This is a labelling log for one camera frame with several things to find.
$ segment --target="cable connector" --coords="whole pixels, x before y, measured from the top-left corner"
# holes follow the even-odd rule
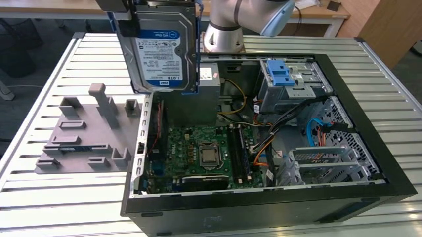
[[[347,133],[355,133],[357,130],[354,128],[349,128],[349,124],[334,122],[331,124],[324,124],[320,126],[320,131],[323,133],[328,133],[330,131],[340,131]]]

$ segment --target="green motherboard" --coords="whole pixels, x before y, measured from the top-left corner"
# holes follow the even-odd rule
[[[239,183],[234,178],[227,130],[227,127],[172,127],[168,129],[167,157],[152,163],[154,170],[159,170],[159,174],[154,176],[155,193],[176,192],[174,190],[175,178],[194,175],[228,176],[227,189],[263,186],[258,168],[251,169],[250,179],[246,182]],[[243,127],[242,133],[246,147],[250,147],[254,144],[252,130],[250,127]],[[215,155],[218,158],[206,157],[208,154],[212,155],[210,151],[218,153]]]

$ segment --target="aluminum table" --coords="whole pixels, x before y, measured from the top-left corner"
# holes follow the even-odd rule
[[[322,53],[335,68],[419,194],[382,205],[346,222],[210,233],[203,236],[421,236],[422,106],[378,59],[354,39],[244,37],[247,52]],[[73,38],[0,162],[0,236],[142,237],[120,217],[124,172],[33,173],[35,163],[61,114],[63,96],[88,96],[91,83],[104,83],[116,103],[134,95],[115,34]]]

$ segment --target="ram slot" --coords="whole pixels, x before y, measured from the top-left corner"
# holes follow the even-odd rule
[[[243,178],[246,180],[251,180],[251,168],[250,168],[250,161],[248,161],[248,151],[246,150],[246,142],[243,137],[242,128],[239,128],[239,141],[240,141],[240,148],[242,148],[242,166],[243,166]]]
[[[230,151],[230,160],[231,160],[231,169],[232,169],[232,180],[234,182],[242,184],[242,153],[239,146],[239,132],[238,128],[227,128],[227,142],[228,142],[228,151]]]

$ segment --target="yellow cable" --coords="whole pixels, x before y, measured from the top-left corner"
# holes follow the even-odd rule
[[[236,112],[242,111],[244,106],[246,106],[246,95],[244,95],[244,92],[243,90],[240,89],[240,87],[238,86],[236,83],[234,83],[231,80],[226,79],[226,81],[228,81],[236,88],[238,90],[240,91],[242,95],[243,95],[243,105],[239,109],[234,110],[234,111],[227,111],[227,112],[218,112],[219,115],[230,115],[230,114],[235,114]]]

